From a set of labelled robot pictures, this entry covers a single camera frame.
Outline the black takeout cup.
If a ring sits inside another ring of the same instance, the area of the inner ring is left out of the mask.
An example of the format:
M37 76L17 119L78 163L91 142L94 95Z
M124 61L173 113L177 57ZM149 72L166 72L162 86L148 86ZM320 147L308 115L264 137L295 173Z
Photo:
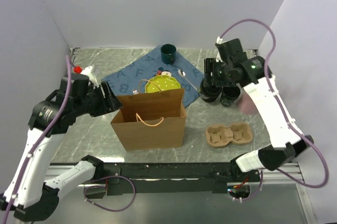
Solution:
M224 107L230 107L240 96L241 90L237 86L223 87L220 102Z

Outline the brown paper bag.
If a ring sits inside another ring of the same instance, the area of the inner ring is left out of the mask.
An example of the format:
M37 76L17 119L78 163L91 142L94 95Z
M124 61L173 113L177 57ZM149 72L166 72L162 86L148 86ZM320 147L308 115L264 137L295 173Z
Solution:
M118 96L123 107L111 126L124 149L182 147L186 123L183 96L183 88Z

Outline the brown pulp cup carrier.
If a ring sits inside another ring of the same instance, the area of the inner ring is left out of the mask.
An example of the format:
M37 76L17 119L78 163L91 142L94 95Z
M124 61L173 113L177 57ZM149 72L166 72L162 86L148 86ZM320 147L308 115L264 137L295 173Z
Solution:
M245 122L209 125L205 130L206 142L212 148L223 148L228 144L246 145L253 140L252 129Z

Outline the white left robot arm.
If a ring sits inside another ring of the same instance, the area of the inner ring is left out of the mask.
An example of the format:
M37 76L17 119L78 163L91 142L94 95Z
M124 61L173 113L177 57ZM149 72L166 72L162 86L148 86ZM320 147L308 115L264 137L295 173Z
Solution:
M63 76L59 89L34 106L28 122L26 146L15 176L1 194L1 210L13 211L23 222L44 221L75 187L104 178L104 163L87 155L56 178L46 180L49 165L77 117L98 117L117 111L122 103L107 82L94 86L88 76Z

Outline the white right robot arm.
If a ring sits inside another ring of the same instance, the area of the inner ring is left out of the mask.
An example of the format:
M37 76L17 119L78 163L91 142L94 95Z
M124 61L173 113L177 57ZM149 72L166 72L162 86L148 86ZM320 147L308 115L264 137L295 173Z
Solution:
M255 151L247 152L232 160L231 177L242 181L251 170L273 171L299 156L313 142L301 139L301 130L294 120L286 122L289 112L280 108L276 99L279 93L275 76L269 70L264 72L265 60L261 56L248 58L240 40L224 42L217 38L218 54L204 60L204 79L200 84L200 97L206 102L215 101L219 95L237 100L241 90L252 99L267 128L270 144Z

